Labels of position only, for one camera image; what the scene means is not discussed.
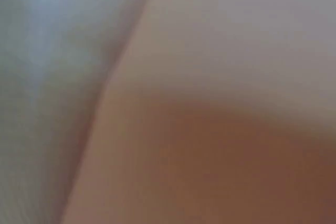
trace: beige surface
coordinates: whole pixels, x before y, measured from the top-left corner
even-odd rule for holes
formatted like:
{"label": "beige surface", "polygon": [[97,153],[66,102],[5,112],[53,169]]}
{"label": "beige surface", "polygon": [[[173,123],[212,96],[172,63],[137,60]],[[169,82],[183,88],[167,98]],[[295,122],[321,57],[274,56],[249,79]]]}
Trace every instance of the beige surface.
{"label": "beige surface", "polygon": [[151,0],[125,82],[335,130],[335,0]]}
{"label": "beige surface", "polygon": [[64,224],[332,223],[335,170],[336,146],[111,86]]}
{"label": "beige surface", "polygon": [[64,223],[335,222],[336,147],[319,134],[336,118],[335,14],[334,0],[150,0]]}

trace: light blue fabric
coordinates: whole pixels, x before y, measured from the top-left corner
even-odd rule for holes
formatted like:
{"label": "light blue fabric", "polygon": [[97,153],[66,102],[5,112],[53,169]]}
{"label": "light blue fabric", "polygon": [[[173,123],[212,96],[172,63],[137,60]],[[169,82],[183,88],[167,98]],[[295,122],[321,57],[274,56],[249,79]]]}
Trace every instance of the light blue fabric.
{"label": "light blue fabric", "polygon": [[59,223],[143,0],[0,0],[0,223]]}

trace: blurry surface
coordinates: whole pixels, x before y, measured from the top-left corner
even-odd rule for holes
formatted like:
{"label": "blurry surface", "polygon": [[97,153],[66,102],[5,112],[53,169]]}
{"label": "blurry surface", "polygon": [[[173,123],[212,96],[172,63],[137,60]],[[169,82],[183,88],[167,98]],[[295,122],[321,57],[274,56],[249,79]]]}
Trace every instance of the blurry surface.
{"label": "blurry surface", "polygon": [[335,0],[150,0],[64,223],[335,222],[335,138],[320,134],[336,119],[335,14]]}
{"label": "blurry surface", "polygon": [[335,131],[336,0],[151,0],[120,80]]}
{"label": "blurry surface", "polygon": [[0,223],[58,224],[143,0],[0,0]]}
{"label": "blurry surface", "polygon": [[64,224],[333,223],[336,147],[112,84]]}

